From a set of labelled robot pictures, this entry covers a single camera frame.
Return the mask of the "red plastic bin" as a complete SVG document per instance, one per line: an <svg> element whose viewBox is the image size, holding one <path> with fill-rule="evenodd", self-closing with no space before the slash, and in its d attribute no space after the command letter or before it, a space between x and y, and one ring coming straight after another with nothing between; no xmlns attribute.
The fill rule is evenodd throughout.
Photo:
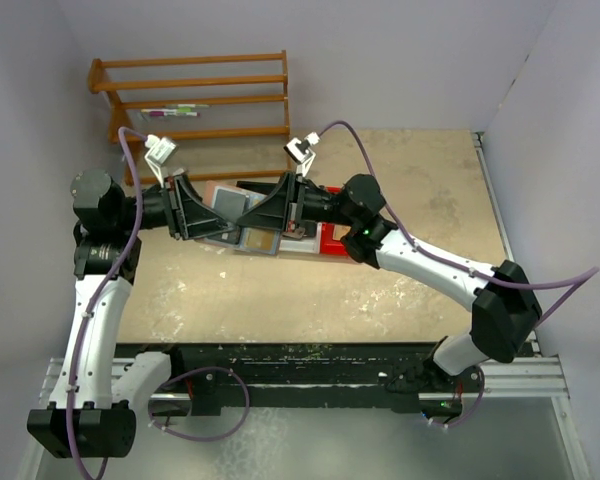
<svg viewBox="0 0 600 480"><path fill-rule="evenodd" d="M323 195L319 200L316 222L321 224L320 253L329 256L348 257L341 239L353 226L348 199L340 187L320 186Z"/></svg>

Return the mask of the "pink marker pen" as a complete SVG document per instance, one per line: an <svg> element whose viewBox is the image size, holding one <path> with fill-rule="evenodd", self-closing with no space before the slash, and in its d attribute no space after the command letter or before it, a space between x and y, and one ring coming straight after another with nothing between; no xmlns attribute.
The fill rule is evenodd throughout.
<svg viewBox="0 0 600 480"><path fill-rule="evenodd" d="M146 114L151 118L160 117L199 117L197 111L180 111L180 110L150 110Z"/></svg>

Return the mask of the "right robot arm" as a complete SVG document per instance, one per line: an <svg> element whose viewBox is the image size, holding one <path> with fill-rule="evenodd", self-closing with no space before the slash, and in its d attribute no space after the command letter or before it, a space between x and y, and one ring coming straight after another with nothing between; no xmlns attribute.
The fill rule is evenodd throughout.
<svg viewBox="0 0 600 480"><path fill-rule="evenodd" d="M283 232L303 222L348 227L341 243L357 263L410 277L454 300L471 315L469 329L444 338L425 366L426 383L447 391L467 368L487 360L512 362L542 310L523 268L498 266L434 247L383 217L386 200L369 174L330 192L292 173L266 187L267 196L237 220L241 227Z"/></svg>

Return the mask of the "white plastic bin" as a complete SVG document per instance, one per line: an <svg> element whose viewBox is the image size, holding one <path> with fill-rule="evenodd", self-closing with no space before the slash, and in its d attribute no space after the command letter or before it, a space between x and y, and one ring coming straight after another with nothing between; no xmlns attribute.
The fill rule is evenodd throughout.
<svg viewBox="0 0 600 480"><path fill-rule="evenodd" d="M319 254L322 224L308 222L290 236L285 233L280 240L279 251L293 254Z"/></svg>

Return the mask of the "black plastic bin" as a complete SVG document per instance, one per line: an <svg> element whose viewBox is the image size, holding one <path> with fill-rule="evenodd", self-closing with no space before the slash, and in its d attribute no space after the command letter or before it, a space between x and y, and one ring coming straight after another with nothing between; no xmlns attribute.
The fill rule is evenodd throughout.
<svg viewBox="0 0 600 480"><path fill-rule="evenodd" d="M238 188L248 190L251 192L256 192L263 195L269 195L276 188L276 182L259 182L259 181L249 181L249 180L240 180L236 182L236 186Z"/></svg>

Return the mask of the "gold card from holder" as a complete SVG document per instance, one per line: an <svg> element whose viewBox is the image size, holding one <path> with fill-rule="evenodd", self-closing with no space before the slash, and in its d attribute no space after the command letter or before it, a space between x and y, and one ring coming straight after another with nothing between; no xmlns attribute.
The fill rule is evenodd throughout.
<svg viewBox="0 0 600 480"><path fill-rule="evenodd" d="M247 228L244 233L244 247L248 251L270 254L277 246L277 233L274 231Z"/></svg>

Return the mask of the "green marker pen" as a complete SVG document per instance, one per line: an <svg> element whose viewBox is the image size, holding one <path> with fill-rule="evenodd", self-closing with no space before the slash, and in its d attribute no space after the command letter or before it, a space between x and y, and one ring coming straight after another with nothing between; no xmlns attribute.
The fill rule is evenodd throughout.
<svg viewBox="0 0 600 480"><path fill-rule="evenodd" d="M200 104L200 103L178 103L178 104L169 104L166 105L165 109L172 109L172 110L183 110L183 111L193 111L196 109L205 109L205 108L209 108L210 105L208 104Z"/></svg>

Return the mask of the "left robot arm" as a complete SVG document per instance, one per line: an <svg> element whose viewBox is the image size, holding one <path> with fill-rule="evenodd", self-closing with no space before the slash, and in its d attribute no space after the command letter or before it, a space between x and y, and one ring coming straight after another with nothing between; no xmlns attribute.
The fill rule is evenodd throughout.
<svg viewBox="0 0 600 480"><path fill-rule="evenodd" d="M48 404L30 411L27 430L56 458L123 458L150 396L182 387L186 369L173 347L137 354L120 375L114 356L122 314L139 265L142 230L166 227L175 239L225 231L230 223L184 173L128 196L102 169L70 187L75 309L66 354Z"/></svg>

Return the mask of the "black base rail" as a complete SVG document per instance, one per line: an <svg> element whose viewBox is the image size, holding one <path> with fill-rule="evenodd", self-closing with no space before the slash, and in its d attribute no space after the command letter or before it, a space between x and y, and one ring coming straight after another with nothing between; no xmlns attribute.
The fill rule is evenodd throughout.
<svg viewBox="0 0 600 480"><path fill-rule="evenodd" d="M157 352L175 384L151 397L157 414L217 416L223 408L388 409L458 416L484 385L477 367L435 370L431 342L120 343L118 359Z"/></svg>

